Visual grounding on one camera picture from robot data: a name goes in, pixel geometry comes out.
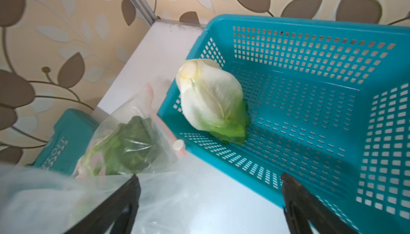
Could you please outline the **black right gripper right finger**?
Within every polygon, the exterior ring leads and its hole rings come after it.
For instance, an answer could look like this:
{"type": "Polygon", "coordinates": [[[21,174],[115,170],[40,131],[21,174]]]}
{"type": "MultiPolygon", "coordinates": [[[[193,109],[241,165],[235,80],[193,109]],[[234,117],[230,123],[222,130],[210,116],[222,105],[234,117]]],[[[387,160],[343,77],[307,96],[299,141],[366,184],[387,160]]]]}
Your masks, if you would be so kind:
{"type": "Polygon", "coordinates": [[[282,193],[285,201],[284,215],[292,234],[312,234],[315,228],[320,234],[356,234],[299,181],[283,173],[282,193]]]}

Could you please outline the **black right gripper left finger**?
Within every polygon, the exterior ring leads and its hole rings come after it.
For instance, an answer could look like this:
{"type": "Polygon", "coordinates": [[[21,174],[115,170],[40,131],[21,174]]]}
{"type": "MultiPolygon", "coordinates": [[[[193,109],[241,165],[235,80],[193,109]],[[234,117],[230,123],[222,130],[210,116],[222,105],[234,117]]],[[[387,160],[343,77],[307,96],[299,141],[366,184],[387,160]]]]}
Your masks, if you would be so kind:
{"type": "Polygon", "coordinates": [[[136,175],[119,187],[67,234],[130,234],[139,209],[141,185],[136,175]]]}

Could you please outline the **clear blue-zip zipper bag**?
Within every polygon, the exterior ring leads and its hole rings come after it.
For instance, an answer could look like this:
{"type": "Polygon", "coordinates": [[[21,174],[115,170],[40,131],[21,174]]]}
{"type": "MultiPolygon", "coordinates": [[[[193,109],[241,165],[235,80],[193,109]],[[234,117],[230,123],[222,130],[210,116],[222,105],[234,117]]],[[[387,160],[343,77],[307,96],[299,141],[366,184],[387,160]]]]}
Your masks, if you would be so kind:
{"type": "MultiPolygon", "coordinates": [[[[134,234],[186,234],[199,191],[184,174],[138,174],[141,195],[134,234]]],[[[1,165],[1,233],[62,234],[130,180],[130,175],[72,178],[1,165]]]]}

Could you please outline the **large chinese cabbage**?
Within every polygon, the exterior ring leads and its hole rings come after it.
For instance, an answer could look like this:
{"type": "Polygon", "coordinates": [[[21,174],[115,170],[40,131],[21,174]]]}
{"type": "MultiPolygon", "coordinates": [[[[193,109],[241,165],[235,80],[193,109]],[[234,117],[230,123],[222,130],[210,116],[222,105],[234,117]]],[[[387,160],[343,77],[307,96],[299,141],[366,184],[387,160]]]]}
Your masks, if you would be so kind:
{"type": "Polygon", "coordinates": [[[79,173],[139,174],[153,166],[162,153],[159,134],[151,119],[134,116],[87,151],[80,159],[79,173]]]}

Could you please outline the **small chinese cabbage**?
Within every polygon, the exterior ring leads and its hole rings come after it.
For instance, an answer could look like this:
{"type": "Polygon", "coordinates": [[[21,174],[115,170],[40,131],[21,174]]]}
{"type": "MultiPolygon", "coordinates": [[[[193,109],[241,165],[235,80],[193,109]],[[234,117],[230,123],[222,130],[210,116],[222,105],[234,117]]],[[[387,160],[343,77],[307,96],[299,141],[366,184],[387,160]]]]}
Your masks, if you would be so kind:
{"type": "Polygon", "coordinates": [[[183,115],[192,127],[223,143],[242,145],[248,139],[251,120],[242,86],[216,61],[187,60],[175,80],[183,115]]]}

